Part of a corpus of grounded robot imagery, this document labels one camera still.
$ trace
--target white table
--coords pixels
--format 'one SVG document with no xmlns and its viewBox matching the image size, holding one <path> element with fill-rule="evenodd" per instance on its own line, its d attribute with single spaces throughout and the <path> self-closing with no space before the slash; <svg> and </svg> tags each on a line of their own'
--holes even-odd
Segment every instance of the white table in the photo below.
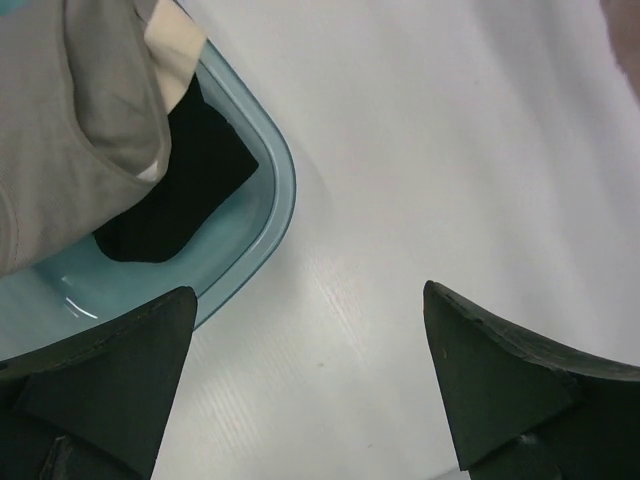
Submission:
<svg viewBox="0 0 640 480">
<path fill-rule="evenodd" d="M 640 364 L 640 112 L 597 0 L 184 0 L 286 137 L 279 250 L 198 330 L 155 480 L 435 478 L 422 286 Z"/>
</svg>

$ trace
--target black sock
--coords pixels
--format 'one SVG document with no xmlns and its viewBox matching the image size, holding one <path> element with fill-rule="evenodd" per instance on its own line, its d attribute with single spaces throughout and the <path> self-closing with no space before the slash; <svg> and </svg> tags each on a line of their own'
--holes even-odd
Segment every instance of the black sock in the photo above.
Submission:
<svg viewBox="0 0 640 480">
<path fill-rule="evenodd" d="M 112 260 L 169 260 L 258 168 L 233 127 L 204 102 L 195 76 L 169 114 L 169 126 L 165 177 L 140 203 L 93 233 Z"/>
</svg>

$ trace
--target teal plastic tub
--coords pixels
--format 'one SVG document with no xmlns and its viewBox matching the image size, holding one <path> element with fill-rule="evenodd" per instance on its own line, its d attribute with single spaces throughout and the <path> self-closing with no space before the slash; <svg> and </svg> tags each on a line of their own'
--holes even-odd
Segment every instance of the teal plastic tub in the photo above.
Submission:
<svg viewBox="0 0 640 480">
<path fill-rule="evenodd" d="M 0 0 L 0 14 L 17 3 Z M 89 236 L 30 269 L 0 279 L 0 358 L 110 320 L 180 285 L 193 287 L 198 295 L 196 326 L 200 326 L 280 244 L 296 194 L 289 149 L 211 44 L 205 47 L 197 75 L 207 102 L 225 115 L 258 160 L 256 173 L 166 263 L 111 261 Z"/>
</svg>

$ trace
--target grey cloth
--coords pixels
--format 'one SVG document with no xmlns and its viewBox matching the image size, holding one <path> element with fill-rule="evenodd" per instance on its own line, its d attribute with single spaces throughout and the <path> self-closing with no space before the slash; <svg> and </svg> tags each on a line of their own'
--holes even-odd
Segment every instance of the grey cloth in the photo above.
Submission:
<svg viewBox="0 0 640 480">
<path fill-rule="evenodd" d="M 0 276 L 139 202 L 171 150 L 129 0 L 32 0 L 0 18 Z M 153 181 L 137 177 L 154 167 Z"/>
</svg>

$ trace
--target beige fabric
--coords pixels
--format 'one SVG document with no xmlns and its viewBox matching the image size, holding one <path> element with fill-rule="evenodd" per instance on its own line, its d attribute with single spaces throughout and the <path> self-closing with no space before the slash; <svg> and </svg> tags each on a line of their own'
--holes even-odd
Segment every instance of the beige fabric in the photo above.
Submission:
<svg viewBox="0 0 640 480">
<path fill-rule="evenodd" d="M 151 53 L 167 113 L 187 91 L 206 38 L 173 0 L 158 0 L 144 39 Z"/>
</svg>

